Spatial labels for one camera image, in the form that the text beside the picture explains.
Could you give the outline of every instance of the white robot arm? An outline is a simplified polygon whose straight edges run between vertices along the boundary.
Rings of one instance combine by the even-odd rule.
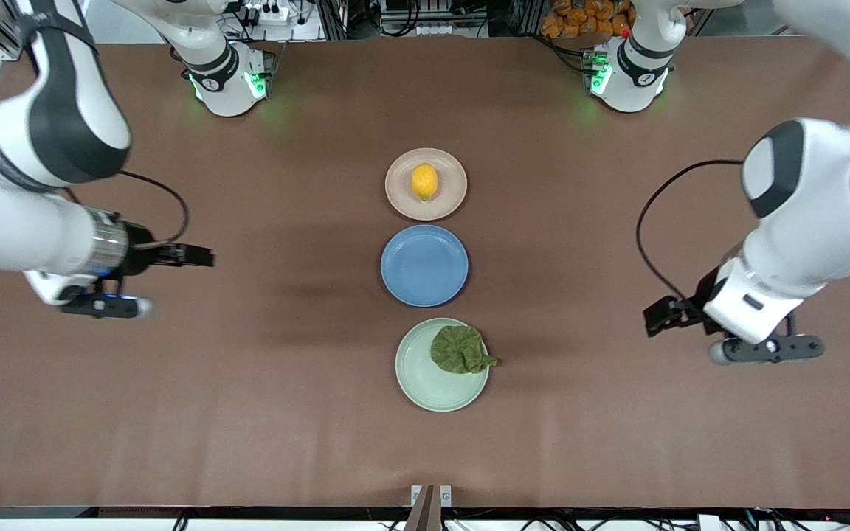
[[[7,6],[38,77],[0,102],[0,269],[23,271],[44,302],[67,313],[145,315],[147,299],[104,294],[101,282],[122,282],[152,263],[189,265],[167,263],[179,261],[169,255],[195,259],[196,248],[154,245],[142,226],[62,198],[64,187],[115,175],[131,135],[77,2]]]
[[[850,61],[850,4],[773,4],[791,27]],[[814,357],[822,350],[817,339],[775,329],[827,283],[850,276],[850,125],[805,118],[777,125],[747,155],[742,184],[758,228],[699,283],[688,305],[668,298],[645,310],[649,336],[699,320],[709,333],[728,332],[711,348],[723,365]],[[663,315],[678,305],[687,322]]]
[[[274,55],[229,43],[218,27],[227,0],[114,0],[172,44],[196,97],[220,117],[236,117],[270,94]]]
[[[718,9],[743,0],[632,0],[635,23],[627,37],[613,37],[595,48],[601,60],[587,77],[587,88],[616,111],[637,112],[664,90],[671,58],[684,40],[687,20],[678,7]]]

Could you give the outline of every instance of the crumpled green cloth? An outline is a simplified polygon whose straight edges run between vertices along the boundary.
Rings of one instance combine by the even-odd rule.
[[[470,326],[445,326],[432,340],[432,361],[455,374],[477,374],[497,365],[497,359],[483,353],[481,333]]]

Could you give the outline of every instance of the metal bracket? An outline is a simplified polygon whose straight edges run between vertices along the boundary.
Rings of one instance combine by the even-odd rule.
[[[418,494],[415,493],[415,487],[418,487]],[[448,488],[448,501],[452,500],[452,488],[443,485],[440,490],[435,485],[412,486],[412,498],[415,503],[412,504],[412,512],[409,513],[409,518],[405,521],[406,529],[415,529],[415,531],[441,531],[444,529],[444,524],[441,521],[441,508],[445,503],[444,492]]]
[[[412,501],[411,505],[415,504],[415,500],[418,500],[418,494],[421,494],[422,486],[421,485],[412,485]],[[452,506],[452,486],[451,485],[442,485],[439,492],[441,498],[441,507],[451,507]]]
[[[772,333],[762,343],[751,345],[739,337],[728,337],[711,345],[711,360],[717,365],[753,365],[805,361],[826,353],[817,336],[795,332],[795,316],[786,317],[786,335]]]

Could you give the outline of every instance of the lemon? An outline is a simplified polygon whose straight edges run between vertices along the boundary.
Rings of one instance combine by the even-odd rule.
[[[412,170],[412,191],[428,201],[438,191],[438,171],[431,164],[419,164]]]

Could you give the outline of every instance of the light green plate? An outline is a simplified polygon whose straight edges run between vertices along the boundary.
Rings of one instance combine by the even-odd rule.
[[[453,374],[438,369],[432,361],[432,340],[445,326],[465,323],[436,317],[416,324],[398,344],[395,376],[405,396],[429,411],[454,411],[472,403],[487,384],[490,369],[479,374]],[[483,352],[487,346],[481,344]]]

